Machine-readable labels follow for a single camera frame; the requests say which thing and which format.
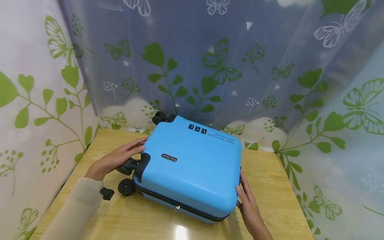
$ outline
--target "blue suitcase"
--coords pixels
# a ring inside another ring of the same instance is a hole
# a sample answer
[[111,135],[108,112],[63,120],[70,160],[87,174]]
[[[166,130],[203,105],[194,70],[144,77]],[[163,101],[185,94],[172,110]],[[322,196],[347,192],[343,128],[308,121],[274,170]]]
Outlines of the blue suitcase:
[[157,112],[157,127],[133,159],[117,168],[130,175],[119,184],[122,195],[136,189],[145,198],[207,223],[225,219],[235,208],[242,146],[223,132],[178,115]]

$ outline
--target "brand label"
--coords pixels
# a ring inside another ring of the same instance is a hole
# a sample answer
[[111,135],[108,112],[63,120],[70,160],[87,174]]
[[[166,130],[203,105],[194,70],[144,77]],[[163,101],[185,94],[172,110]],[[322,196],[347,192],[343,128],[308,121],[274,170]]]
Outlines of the brand label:
[[166,155],[166,154],[164,154],[164,153],[161,155],[161,157],[162,157],[162,158],[165,158],[165,159],[168,159],[168,160],[170,160],[170,161],[173,161],[173,162],[176,162],[176,161],[177,161],[177,158],[172,157],[172,156],[170,156],[170,155]]

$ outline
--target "suitcase wheel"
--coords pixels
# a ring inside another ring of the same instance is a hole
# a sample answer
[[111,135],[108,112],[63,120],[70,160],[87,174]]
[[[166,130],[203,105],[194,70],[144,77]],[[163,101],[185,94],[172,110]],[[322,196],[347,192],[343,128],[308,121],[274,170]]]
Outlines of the suitcase wheel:
[[124,179],[119,183],[118,190],[121,195],[127,197],[135,191],[135,184],[132,179]]
[[157,112],[155,113],[155,116],[152,118],[152,122],[155,125],[158,125],[160,122],[166,122],[168,120],[168,116],[163,112]]

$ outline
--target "beige sleeve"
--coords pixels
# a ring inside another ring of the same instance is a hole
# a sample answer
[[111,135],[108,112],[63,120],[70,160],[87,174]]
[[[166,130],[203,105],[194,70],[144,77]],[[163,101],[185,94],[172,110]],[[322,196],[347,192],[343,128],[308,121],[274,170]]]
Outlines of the beige sleeve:
[[80,178],[40,240],[80,239],[88,220],[101,204],[103,185],[90,178]]

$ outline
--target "person's hand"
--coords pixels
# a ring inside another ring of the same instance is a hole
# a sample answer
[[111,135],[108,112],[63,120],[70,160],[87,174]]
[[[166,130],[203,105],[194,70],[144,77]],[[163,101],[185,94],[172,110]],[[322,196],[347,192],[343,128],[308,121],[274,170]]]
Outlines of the person's hand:
[[240,186],[236,186],[236,192],[242,202],[237,201],[236,206],[240,210],[248,232],[255,240],[273,240],[271,233],[269,233],[264,224],[251,188],[242,172],[240,172],[240,183],[244,190]]
[[133,155],[141,153],[144,150],[143,144],[146,140],[147,137],[136,139],[105,155],[92,164],[85,177],[102,181],[105,175],[112,172],[116,167],[125,163]]

